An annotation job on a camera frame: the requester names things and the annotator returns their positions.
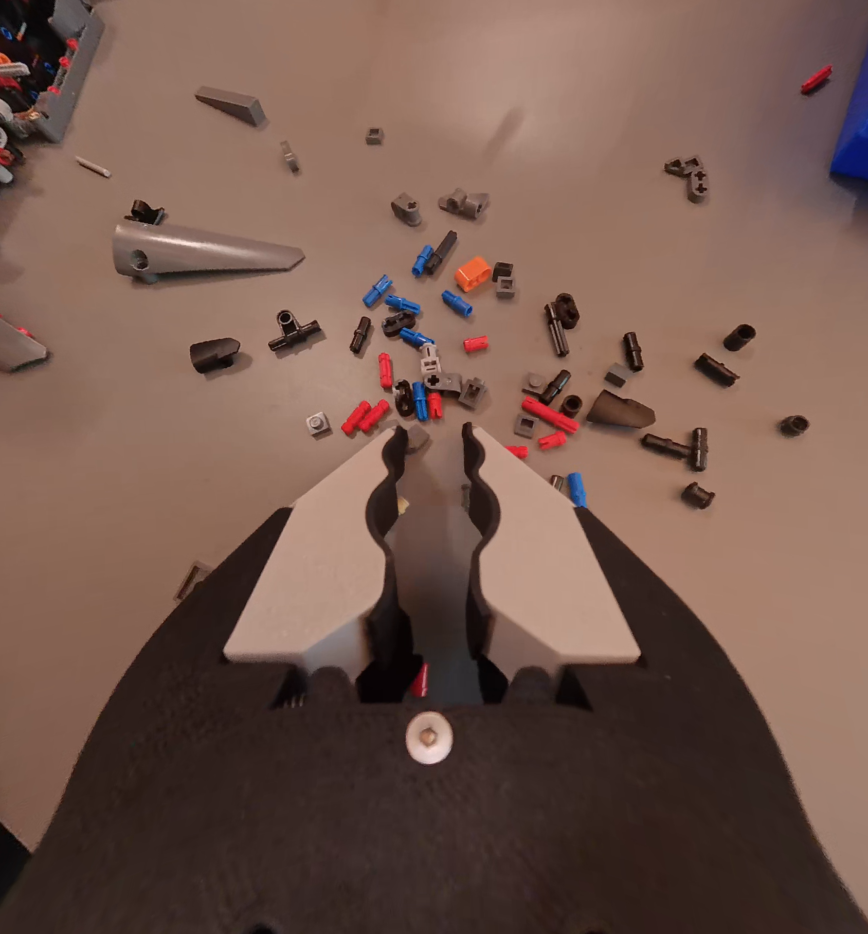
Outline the scatter of small lego pieces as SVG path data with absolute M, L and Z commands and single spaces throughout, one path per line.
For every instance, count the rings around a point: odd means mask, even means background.
M 453 193 L 441 197 L 438 204 L 441 210 L 454 216 L 475 219 L 487 207 L 488 195 L 456 189 Z M 420 224 L 421 217 L 417 200 L 407 193 L 401 193 L 398 198 L 394 199 L 391 208 L 395 217 L 401 222 L 411 227 Z M 456 240 L 456 232 L 449 231 L 436 250 L 430 245 L 425 245 L 412 267 L 412 275 L 420 278 L 433 274 L 447 258 Z M 491 281 L 496 284 L 498 297 L 512 297 L 514 292 L 513 277 L 510 275 L 512 271 L 513 267 L 510 263 L 497 263 L 493 266 Z M 404 343 L 418 350 L 422 379 L 413 382 L 404 379 L 394 380 L 391 355 L 382 352 L 377 358 L 381 389 L 392 393 L 392 402 L 395 403 L 398 414 L 403 417 L 414 416 L 422 423 L 442 418 L 442 397 L 445 394 L 452 395 L 458 404 L 472 411 L 487 391 L 484 382 L 477 378 L 462 379 L 450 376 L 442 370 L 439 352 L 434 341 L 407 326 L 416 323 L 416 312 L 419 310 L 417 303 L 390 293 L 392 286 L 393 281 L 389 276 L 381 276 L 368 294 L 363 297 L 362 302 L 366 308 L 372 308 L 373 305 L 384 300 L 385 305 L 397 311 L 396 314 L 381 321 L 383 332 L 389 337 L 397 336 Z M 441 299 L 463 318 L 468 318 L 473 311 L 470 303 L 450 289 L 441 294 Z M 579 322 L 579 310 L 572 295 L 560 293 L 553 302 L 545 305 L 544 312 L 555 353 L 558 358 L 562 359 L 568 356 L 567 332 Z M 270 342 L 269 347 L 272 350 L 303 343 L 307 337 L 320 331 L 316 322 L 302 325 L 289 311 L 279 313 L 277 322 L 282 334 L 280 338 Z M 359 320 L 349 346 L 350 352 L 355 356 L 363 349 L 369 336 L 370 326 L 371 320 L 368 317 L 364 316 Z M 755 334 L 755 328 L 751 325 L 740 325 L 726 336 L 723 340 L 723 347 L 730 351 L 740 350 L 755 337 Z M 625 386 L 627 375 L 631 376 L 643 370 L 643 358 L 637 333 L 624 334 L 623 345 L 628 366 L 614 365 L 605 374 L 605 381 L 617 388 Z M 463 347 L 467 354 L 485 350 L 488 348 L 488 338 L 486 335 L 467 338 L 463 342 Z M 708 354 L 701 354 L 695 360 L 694 366 L 697 372 L 724 388 L 731 388 L 739 378 L 719 360 Z M 523 389 L 522 414 L 517 416 L 514 426 L 514 432 L 518 436 L 530 439 L 533 437 L 537 423 L 542 422 L 553 426 L 556 430 L 538 438 L 540 450 L 556 449 L 566 444 L 568 438 L 577 431 L 577 415 L 580 414 L 582 401 L 578 395 L 570 394 L 561 400 L 559 408 L 555 409 L 553 403 L 567 387 L 570 379 L 571 373 L 566 369 L 559 371 L 552 380 L 546 382 L 543 382 L 540 376 L 537 381 L 532 377 L 529 378 Z M 352 436 L 357 431 L 368 433 L 381 421 L 390 408 L 387 398 L 375 404 L 362 401 L 344 421 L 342 431 L 347 436 Z M 305 424 L 311 436 L 319 436 L 331 430 L 324 413 L 310 415 Z M 785 437 L 801 437 L 810 424 L 807 417 L 792 414 L 778 424 L 778 431 Z M 651 433 L 642 436 L 640 443 L 645 449 L 687 462 L 690 469 L 697 473 L 704 472 L 708 465 L 708 430 L 704 427 L 696 427 L 692 430 L 689 444 Z M 551 483 L 557 489 L 561 489 L 566 483 L 571 501 L 577 506 L 586 506 L 586 495 L 579 472 L 569 473 L 566 477 L 555 475 Z M 704 489 L 696 481 L 688 484 L 682 491 L 682 500 L 698 509 L 709 507 L 714 498 L 714 493 Z

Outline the dark grey angled lego beam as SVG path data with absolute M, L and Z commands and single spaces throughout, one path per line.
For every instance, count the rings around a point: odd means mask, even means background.
M 685 192 L 693 204 L 703 204 L 709 195 L 708 171 L 704 161 L 693 155 L 687 158 L 675 158 L 664 163 L 664 171 L 685 181 Z

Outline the black curved lego piece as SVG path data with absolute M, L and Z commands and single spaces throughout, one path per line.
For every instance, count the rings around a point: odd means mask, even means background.
M 241 343 L 231 337 L 220 337 L 191 344 L 190 363 L 200 375 L 228 369 L 241 353 Z

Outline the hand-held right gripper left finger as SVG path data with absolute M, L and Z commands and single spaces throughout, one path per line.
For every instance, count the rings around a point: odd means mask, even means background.
M 227 660 L 339 668 L 364 702 L 405 697 L 416 653 L 385 536 L 399 517 L 407 446 L 404 428 L 387 428 L 296 500 L 224 646 Z

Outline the lego car model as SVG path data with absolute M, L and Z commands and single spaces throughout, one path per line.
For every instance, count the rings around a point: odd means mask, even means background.
M 103 31 L 90 2 L 0 1 L 0 188 L 23 141 L 63 140 Z

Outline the grey wedge lego piece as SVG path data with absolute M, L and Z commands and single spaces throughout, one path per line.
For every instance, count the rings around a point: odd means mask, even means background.
M 201 86 L 194 92 L 197 101 L 240 122 L 258 128 L 267 122 L 267 117 L 258 98 L 234 90 Z

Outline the large grey pointed lego panel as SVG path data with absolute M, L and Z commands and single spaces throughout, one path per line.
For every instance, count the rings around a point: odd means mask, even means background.
M 297 247 L 135 220 L 116 225 L 112 251 L 117 273 L 147 285 L 168 275 L 288 272 L 305 260 Z

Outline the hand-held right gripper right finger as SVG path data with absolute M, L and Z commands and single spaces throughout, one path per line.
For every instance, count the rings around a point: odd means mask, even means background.
M 582 520 L 590 518 L 485 429 L 463 425 L 470 563 L 467 641 L 484 702 L 522 669 L 557 686 L 570 666 L 634 664 L 640 649 Z

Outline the black cone lego panel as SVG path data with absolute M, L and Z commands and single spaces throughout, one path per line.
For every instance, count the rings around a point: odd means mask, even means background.
M 621 397 L 612 391 L 601 391 L 589 408 L 588 423 L 608 427 L 640 430 L 656 422 L 654 411 L 635 400 Z

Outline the small dark lego plate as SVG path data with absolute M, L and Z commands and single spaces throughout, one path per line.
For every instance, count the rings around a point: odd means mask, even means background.
M 180 603 L 186 599 L 191 592 L 209 576 L 212 570 L 213 568 L 206 563 L 193 561 L 175 591 L 173 600 Z

